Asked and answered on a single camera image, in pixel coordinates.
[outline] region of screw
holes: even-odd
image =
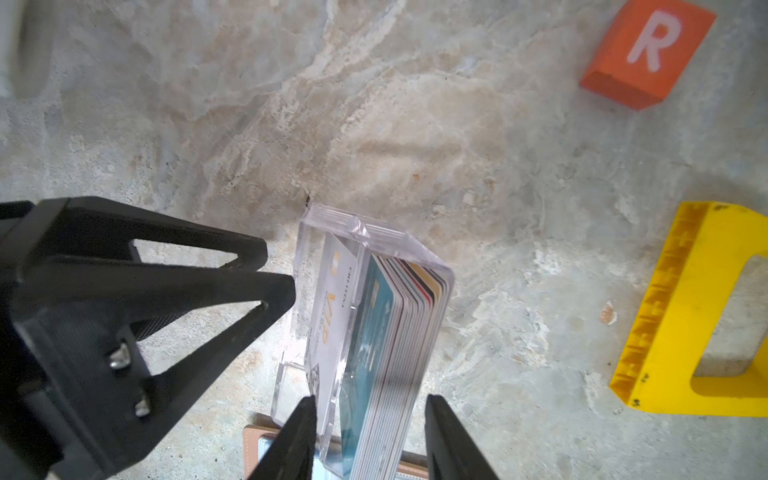
[[[136,402],[136,405],[134,405],[134,412],[136,413],[136,416],[138,418],[145,417],[149,415],[149,400],[146,396],[142,396],[141,400]]]
[[[124,369],[131,364],[131,351],[128,349],[128,345],[123,342],[120,344],[120,348],[110,353],[109,366],[113,370]]]

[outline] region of clear plastic case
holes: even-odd
[[[454,283],[453,272],[440,258],[394,225],[321,204],[311,204],[305,212],[299,226],[293,264],[296,304],[287,313],[283,357],[278,367],[271,413],[273,420],[283,425],[304,396],[315,394],[320,458],[339,476],[343,476],[341,452],[338,443],[331,440],[334,436],[338,438],[340,433],[339,387],[362,295],[364,279],[361,276],[371,253],[400,258],[434,270],[448,284],[448,295]],[[337,287],[335,294],[328,294],[330,290],[326,284],[329,281]],[[439,312],[439,318],[444,314],[444,310]],[[428,353],[431,353],[437,329],[428,336],[430,338],[425,341],[429,346]],[[324,357],[318,362],[315,345],[320,342],[323,342]],[[318,363],[320,368],[333,370],[330,376],[322,372],[320,382],[317,380]],[[424,362],[417,375],[419,381],[425,368]],[[410,416],[414,401],[415,394],[403,415]],[[398,457],[400,449],[402,442],[396,449]]]

